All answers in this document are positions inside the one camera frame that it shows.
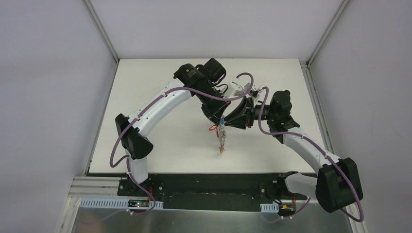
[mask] white table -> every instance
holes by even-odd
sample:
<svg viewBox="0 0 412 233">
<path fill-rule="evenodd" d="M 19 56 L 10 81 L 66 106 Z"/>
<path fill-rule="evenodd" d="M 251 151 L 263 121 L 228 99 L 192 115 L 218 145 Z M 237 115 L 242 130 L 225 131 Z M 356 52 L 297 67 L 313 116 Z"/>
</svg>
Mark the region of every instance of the white table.
<svg viewBox="0 0 412 233">
<path fill-rule="evenodd" d="M 290 90 L 292 117 L 323 147 L 320 130 L 310 101 L 308 89 L 297 59 L 217 59 L 227 70 L 224 83 L 237 74 L 250 72 L 255 85 L 270 89 L 268 102 L 277 90 Z M 121 60 L 115 76 L 102 127 L 94 150 L 90 173 L 125 173 L 126 163 L 109 166 L 110 152 L 118 137 L 115 117 L 129 115 L 153 98 L 173 73 L 186 63 L 204 64 L 208 59 Z M 240 84 L 250 81 L 240 78 Z M 233 101 L 225 114 L 239 103 Z M 253 128 L 240 130 L 226 127 L 225 151 L 219 154 L 212 123 L 203 115 L 197 97 L 176 107 L 151 132 L 148 139 L 154 144 L 148 155 L 149 173 L 268 173 L 313 172 L 293 150 L 275 138 L 262 134 L 257 122 Z M 115 161 L 125 154 L 122 146 Z"/>
</svg>

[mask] red wire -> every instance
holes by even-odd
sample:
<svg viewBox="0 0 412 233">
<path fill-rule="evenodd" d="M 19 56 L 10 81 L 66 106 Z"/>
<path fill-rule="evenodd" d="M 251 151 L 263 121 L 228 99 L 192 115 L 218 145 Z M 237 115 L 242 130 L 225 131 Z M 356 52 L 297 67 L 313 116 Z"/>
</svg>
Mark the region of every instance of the red wire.
<svg viewBox="0 0 412 233">
<path fill-rule="evenodd" d="M 292 206 L 294 206 L 296 208 L 296 194 L 293 194 L 293 202 L 292 202 Z"/>
<path fill-rule="evenodd" d="M 216 130 L 216 137 L 219 137 L 219 127 L 217 125 L 212 125 L 209 128 L 209 131 L 213 131 L 213 130 Z"/>
<path fill-rule="evenodd" d="M 149 188 L 147 189 L 147 191 L 149 191 L 150 193 L 152 193 L 152 187 L 149 187 Z"/>
</svg>

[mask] metal frame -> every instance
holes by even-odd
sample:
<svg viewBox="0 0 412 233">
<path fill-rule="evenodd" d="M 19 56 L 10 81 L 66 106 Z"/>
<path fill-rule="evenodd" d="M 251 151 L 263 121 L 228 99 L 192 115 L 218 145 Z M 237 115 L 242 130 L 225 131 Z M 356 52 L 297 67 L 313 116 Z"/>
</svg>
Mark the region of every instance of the metal frame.
<svg viewBox="0 0 412 233">
<path fill-rule="evenodd" d="M 97 131 L 96 131 L 96 134 L 94 136 L 93 146 L 90 149 L 90 153 L 88 154 L 87 160 L 85 161 L 85 165 L 83 167 L 83 172 L 82 172 L 83 176 L 86 176 L 87 173 L 89 172 L 90 163 L 91 163 L 91 160 L 93 159 L 94 150 L 96 149 L 97 138 L 99 137 L 100 129 L 102 128 L 104 113 L 106 112 L 107 104 L 109 103 L 110 93 L 112 92 L 113 83 L 115 82 L 115 76 L 116 76 L 118 68 L 119 68 L 119 64 L 116 63 L 116 69 L 115 69 L 115 72 L 113 74 L 112 83 L 110 84 L 110 88 L 109 88 L 109 90 L 107 91 L 107 94 L 106 94 L 106 101 L 104 102 L 103 112 L 102 112 L 102 114 L 100 114 L 100 118 L 98 120 L 99 125 L 97 127 Z"/>
<path fill-rule="evenodd" d="M 85 8 L 87 9 L 93 23 L 95 24 L 99 34 L 101 35 L 102 41 L 104 42 L 107 49 L 111 53 L 114 61 L 116 62 L 116 64 L 117 64 L 116 71 L 117 71 L 120 59 L 119 59 L 119 57 L 118 57 L 118 55 L 117 55 L 117 53 L 116 53 L 116 51 L 113 47 L 108 35 L 107 35 L 107 32 L 105 31 L 105 29 L 102 25 L 102 22 L 100 21 L 97 13 L 96 13 L 96 11 L 93 7 L 93 4 L 91 3 L 91 0 L 82 0 L 82 2 L 85 4 Z M 303 75 L 305 77 L 305 82 L 307 84 L 309 95 L 310 95 L 310 98 L 311 98 L 311 101 L 312 101 L 312 105 L 313 105 L 313 108 L 316 112 L 316 119 L 317 119 L 319 127 L 321 129 L 322 139 L 324 141 L 325 147 L 331 152 L 333 152 L 333 147 L 332 147 L 332 143 L 331 143 L 330 138 L 329 138 L 329 133 L 327 131 L 325 118 L 324 118 L 323 111 L 322 111 L 322 104 L 321 104 L 319 95 L 317 93 L 316 85 L 315 85 L 315 82 L 313 81 L 310 68 L 311 68 L 311 65 L 313 64 L 314 60 L 318 56 L 320 50 L 322 49 L 323 45 L 326 43 L 326 41 L 327 41 L 328 37 L 330 36 L 331 32 L 333 31 L 336 23 L 341 18 L 342 13 L 345 11 L 345 9 L 347 8 L 347 6 L 349 5 L 350 2 L 351 2 L 351 0 L 342 0 L 341 1 L 341 4 L 339 5 L 337 11 L 335 12 L 334 16 L 332 17 L 332 19 L 331 19 L 330 23 L 328 24 L 326 30 L 322 34 L 322 36 L 321 36 L 318 44 L 316 45 L 313 53 L 311 54 L 310 58 L 307 61 L 300 61 L 302 72 L 303 72 Z M 74 177 L 74 179 L 73 179 L 73 183 L 71 185 L 71 188 L 70 188 L 70 191 L 69 191 L 69 194 L 68 194 L 68 198 L 67 198 L 62 216 L 60 218 L 60 224 L 59 224 L 59 228 L 58 228 L 58 231 L 57 231 L 59 233 L 70 233 L 72 231 L 73 224 L 75 222 L 75 217 L 76 217 L 76 214 L 77 214 L 77 210 L 79 208 L 82 197 L 89 197 L 89 198 L 90 197 L 93 197 L 93 198 L 116 198 L 117 197 L 117 188 L 118 188 L 118 185 L 119 185 L 119 180 L 121 180 L 122 178 L 119 178 L 119 177 L 85 177 L 85 175 L 88 172 L 88 168 L 90 166 L 90 162 L 91 162 L 91 159 L 92 159 L 92 156 L 93 156 L 93 152 L 94 152 L 95 147 L 96 147 L 97 137 L 98 137 L 99 132 L 100 132 L 103 116 L 104 116 L 104 113 L 106 111 L 106 107 L 107 107 L 110 92 L 111 92 L 111 89 L 112 89 L 112 86 L 113 86 L 113 82 L 114 82 L 114 77 L 113 77 L 113 81 L 112 81 L 112 84 L 110 86 L 110 89 L 107 93 L 107 98 L 106 98 L 104 110 L 102 112 L 102 116 L 99 120 L 99 127 L 98 127 L 98 130 L 96 132 L 95 142 L 93 144 L 93 148 L 91 149 L 89 159 L 87 160 L 86 166 L 84 168 L 84 172 L 83 172 L 84 176 L 83 177 Z M 131 198 L 141 199 L 141 198 L 146 198 L 146 197 L 131 197 Z M 352 204 L 352 205 L 348 206 L 346 209 L 351 214 L 356 214 L 358 212 L 357 211 L 357 206 L 355 204 Z M 357 222 L 350 219 L 350 224 L 351 224 L 351 227 L 352 227 L 352 231 L 354 233 L 367 233 L 368 232 L 365 222 L 357 223 Z"/>
<path fill-rule="evenodd" d="M 326 30 L 323 32 L 318 44 L 315 47 L 315 50 L 313 50 L 312 55 L 308 59 L 307 65 L 310 68 L 312 65 L 313 61 L 316 59 L 318 56 L 321 48 L 323 45 L 326 43 L 326 40 L 329 38 L 331 32 L 336 26 L 336 23 L 338 20 L 341 18 L 343 12 L 345 11 L 346 7 L 352 0 L 342 0 L 341 4 L 339 5 L 338 9 L 336 10 L 335 14 L 333 15 L 332 19 L 330 20 L 329 24 L 326 27 Z"/>
<path fill-rule="evenodd" d="M 112 58 L 115 61 L 115 63 L 118 64 L 119 60 L 120 60 L 119 56 L 117 55 L 116 50 L 113 47 L 113 44 L 110 41 L 110 38 L 107 35 L 107 32 L 104 29 L 103 24 L 100 21 L 100 18 L 96 13 L 96 10 L 94 9 L 93 4 L 91 3 L 91 0 L 82 0 L 82 2 L 85 5 L 85 8 L 86 8 L 87 12 L 89 13 L 89 16 L 90 16 L 91 20 L 93 21 L 94 26 L 96 27 L 97 31 L 99 32 L 100 36 L 102 37 L 103 43 L 106 45 L 106 47 L 109 50 L 110 54 L 112 55 Z"/>
</svg>

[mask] white wall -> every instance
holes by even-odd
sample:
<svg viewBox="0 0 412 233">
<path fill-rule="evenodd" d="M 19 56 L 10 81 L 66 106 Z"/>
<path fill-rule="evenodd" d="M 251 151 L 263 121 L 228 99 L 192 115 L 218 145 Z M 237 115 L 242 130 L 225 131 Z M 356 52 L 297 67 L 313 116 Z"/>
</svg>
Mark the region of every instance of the white wall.
<svg viewBox="0 0 412 233">
<path fill-rule="evenodd" d="M 54 232 L 115 65 L 80 0 L 3 1 L 0 32 L 0 232 Z"/>
<path fill-rule="evenodd" d="M 412 230 L 411 9 L 353 1 L 312 67 L 334 150 L 358 164 L 372 233 Z"/>
<path fill-rule="evenodd" d="M 92 0 L 120 58 L 310 57 L 341 0 Z"/>
</svg>

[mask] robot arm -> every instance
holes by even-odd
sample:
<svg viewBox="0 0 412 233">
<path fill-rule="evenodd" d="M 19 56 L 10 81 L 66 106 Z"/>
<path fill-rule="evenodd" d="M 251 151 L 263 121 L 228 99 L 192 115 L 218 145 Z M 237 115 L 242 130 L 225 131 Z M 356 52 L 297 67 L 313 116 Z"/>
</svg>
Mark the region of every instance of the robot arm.
<svg viewBox="0 0 412 233">
<path fill-rule="evenodd" d="M 281 191 L 301 193 L 318 200 L 327 211 L 333 212 L 355 202 L 348 184 L 334 167 L 335 164 L 344 172 L 353 184 L 359 199 L 363 197 L 356 164 L 350 158 L 341 159 L 329 153 L 335 163 L 332 164 L 321 153 L 323 149 L 310 143 L 299 124 L 290 115 L 292 104 L 289 91 L 278 91 L 272 97 L 270 105 L 257 105 L 261 90 L 255 89 L 253 82 L 245 87 L 235 82 L 228 83 L 224 92 L 215 86 L 225 77 L 226 70 L 215 59 L 210 59 L 204 66 L 191 64 L 181 66 L 166 87 L 148 104 L 138 111 L 116 117 L 116 126 L 122 146 L 131 158 L 131 172 L 138 183 L 148 177 L 146 156 L 152 151 L 153 144 L 147 136 L 153 127 L 176 106 L 196 95 L 202 102 L 202 111 L 215 125 L 221 123 L 223 112 L 231 103 L 228 97 L 243 98 L 240 105 L 224 118 L 225 126 L 246 129 L 253 126 L 254 120 L 266 120 L 270 132 L 282 144 L 297 152 L 316 172 L 318 178 L 312 178 L 288 172 L 277 179 Z"/>
<path fill-rule="evenodd" d="M 131 172 L 138 183 L 145 181 L 148 177 L 146 156 L 152 151 L 153 144 L 147 136 L 155 125 L 176 106 L 196 95 L 202 102 L 202 111 L 205 116 L 215 124 L 220 122 L 230 101 L 213 100 L 187 90 L 187 88 L 222 98 L 223 94 L 214 86 L 224 78 L 225 74 L 226 70 L 213 58 L 205 65 L 196 67 L 185 64 L 174 73 L 174 77 L 159 94 L 146 105 L 129 116 L 119 114 L 116 117 L 119 137 L 122 135 L 121 144 L 131 158 Z"/>
<path fill-rule="evenodd" d="M 260 120 L 267 121 L 270 129 L 270 133 L 267 134 L 273 135 L 280 143 L 299 154 L 318 176 L 314 178 L 297 172 L 285 173 L 277 179 L 277 183 L 281 187 L 280 192 L 300 193 L 315 198 L 323 209 L 330 213 L 354 203 L 356 199 L 349 185 L 334 165 L 322 154 L 322 152 L 325 152 L 348 177 L 359 199 L 363 198 L 355 162 L 350 158 L 341 159 L 337 155 L 320 148 L 305 133 L 291 116 L 292 104 L 289 91 L 275 92 L 270 105 L 262 103 L 262 105 L 253 106 L 251 102 L 246 101 L 237 108 L 243 109 L 243 111 L 239 111 L 241 114 L 227 119 L 225 125 L 241 129 L 251 127 L 253 125 L 252 119 L 258 120 L 260 110 L 263 108 Z"/>
</svg>

